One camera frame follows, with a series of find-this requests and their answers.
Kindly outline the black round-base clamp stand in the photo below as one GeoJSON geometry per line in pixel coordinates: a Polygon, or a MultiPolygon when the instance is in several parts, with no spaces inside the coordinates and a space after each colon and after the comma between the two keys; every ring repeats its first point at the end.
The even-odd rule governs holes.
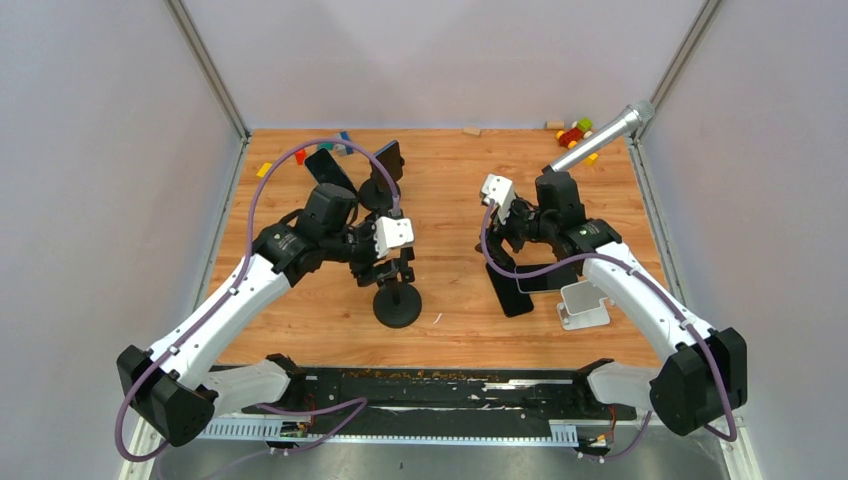
{"type": "Polygon", "coordinates": [[[377,320],[384,326],[401,329],[412,325],[422,312],[422,297],[413,283],[415,279],[399,279],[378,286],[372,302],[377,320]]]}

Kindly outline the blue phone black screen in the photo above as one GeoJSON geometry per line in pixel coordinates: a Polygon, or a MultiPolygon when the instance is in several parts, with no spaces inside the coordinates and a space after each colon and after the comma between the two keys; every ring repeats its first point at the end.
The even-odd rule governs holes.
{"type": "MultiPolygon", "coordinates": [[[[397,183],[402,178],[405,160],[402,157],[400,144],[397,140],[392,140],[377,150],[375,152],[375,158],[389,174],[394,183],[397,183]]],[[[372,166],[370,178],[375,182],[379,191],[390,192],[389,182],[376,166],[372,166]]]]}

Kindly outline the teal phone black screen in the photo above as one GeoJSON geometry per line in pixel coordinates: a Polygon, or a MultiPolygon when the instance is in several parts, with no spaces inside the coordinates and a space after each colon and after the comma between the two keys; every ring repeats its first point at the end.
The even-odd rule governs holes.
{"type": "Polygon", "coordinates": [[[320,148],[309,155],[304,165],[318,184],[333,184],[357,195],[353,182],[327,149],[320,148]]]}

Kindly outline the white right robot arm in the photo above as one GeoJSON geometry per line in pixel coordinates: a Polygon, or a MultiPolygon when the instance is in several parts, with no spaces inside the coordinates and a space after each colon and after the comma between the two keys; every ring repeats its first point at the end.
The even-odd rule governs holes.
{"type": "Polygon", "coordinates": [[[537,200],[516,195],[511,180],[490,174],[480,189],[486,212],[478,250],[508,316],[525,313],[523,284],[564,273],[612,301],[648,340],[658,369],[608,361],[591,368],[571,390],[584,417],[610,404],[656,414],[672,432],[704,428],[734,442],[733,412],[747,402],[747,344],[733,328],[718,330],[675,299],[643,268],[621,235],[591,219],[576,181],[548,172],[535,181],[537,200]]]}

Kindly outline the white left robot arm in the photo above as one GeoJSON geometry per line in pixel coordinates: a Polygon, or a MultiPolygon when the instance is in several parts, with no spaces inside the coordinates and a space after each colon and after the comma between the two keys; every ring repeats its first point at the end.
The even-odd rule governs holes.
{"type": "Polygon", "coordinates": [[[298,411],[306,386],[282,354],[214,372],[232,341],[273,301],[327,262],[349,266],[358,286],[377,285],[373,312],[389,328],[414,323],[422,299],[413,287],[415,234],[402,213],[373,212],[351,225],[358,207],[348,189],[323,183],[301,209],[250,236],[229,279],[178,327],[148,349],[128,346],[117,358],[126,401],[173,447],[195,439],[210,423],[255,404],[298,411]]]}

